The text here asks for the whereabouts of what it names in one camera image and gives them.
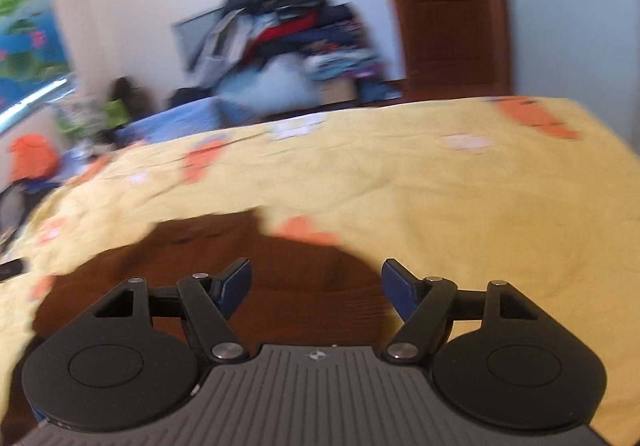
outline gray ribbed surface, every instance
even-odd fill
[[[315,360],[320,350],[323,359]],[[82,434],[45,424],[24,446],[602,446],[588,428],[517,437],[452,412],[416,368],[369,347],[265,346],[243,365],[214,368],[180,410],[128,432]]]

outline round pad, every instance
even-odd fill
[[[69,363],[69,373],[84,386],[113,388],[135,378],[143,365],[142,356],[134,349],[97,345],[78,352]]]
[[[130,318],[71,324],[27,360],[24,392],[41,414],[93,432],[135,428],[188,397],[198,367],[189,347]]]
[[[452,340],[435,355],[432,375],[457,409],[515,431],[588,423],[606,385],[599,359],[574,336],[524,320]]]
[[[548,350],[510,345],[492,352],[486,362],[500,381],[514,386],[544,386],[560,375],[562,365]]]

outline yellow bedspread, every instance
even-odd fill
[[[195,184],[182,181],[180,160],[205,136],[127,150],[86,184],[55,192],[15,246],[31,272],[0,285],[0,415],[41,278],[135,242],[162,220],[258,206],[265,231],[308,216],[377,269],[394,257],[464,289],[509,280],[601,357],[609,383],[593,425],[614,445],[633,444],[640,166],[576,103],[542,101],[579,140],[545,136],[490,102],[465,99],[334,112],[313,133],[278,141],[265,125],[230,130],[242,140]],[[458,132],[493,147],[452,150],[441,136]],[[38,245],[51,217],[60,228],[49,227],[55,238]]]

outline door frame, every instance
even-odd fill
[[[401,33],[402,56],[404,58],[405,78],[404,90],[415,90],[415,79],[410,69],[413,60],[413,47],[411,44],[412,33],[409,20],[409,13],[404,8],[406,0],[394,0],[396,15]],[[495,79],[490,87],[483,86],[461,86],[462,91],[469,90],[469,95],[495,95],[510,96],[513,94],[513,79],[511,67],[511,38],[508,15],[507,0],[489,0],[488,10],[491,21],[491,38],[494,44],[492,54],[494,55]],[[424,91],[425,99],[444,99],[444,91],[438,87],[429,87]]]

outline wooden door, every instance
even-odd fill
[[[408,90],[424,99],[511,94],[506,0],[396,0]]]

